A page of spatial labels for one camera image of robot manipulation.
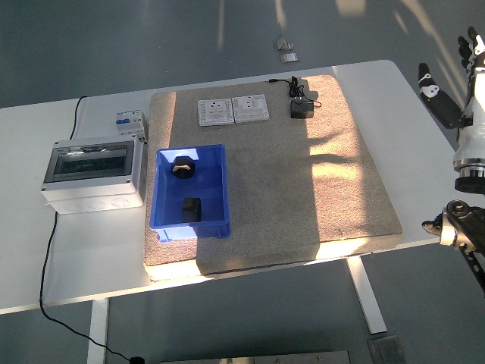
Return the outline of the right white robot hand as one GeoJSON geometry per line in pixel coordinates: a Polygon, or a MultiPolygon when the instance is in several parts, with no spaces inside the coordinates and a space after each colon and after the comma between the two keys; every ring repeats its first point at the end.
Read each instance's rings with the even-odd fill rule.
{"type": "Polygon", "coordinates": [[[456,169],[484,162],[484,41],[474,27],[468,28],[468,37],[469,40],[458,38],[458,53],[468,80],[463,107],[440,89],[427,64],[418,67],[421,100],[446,129],[458,131],[458,149],[453,159],[456,169]]]}

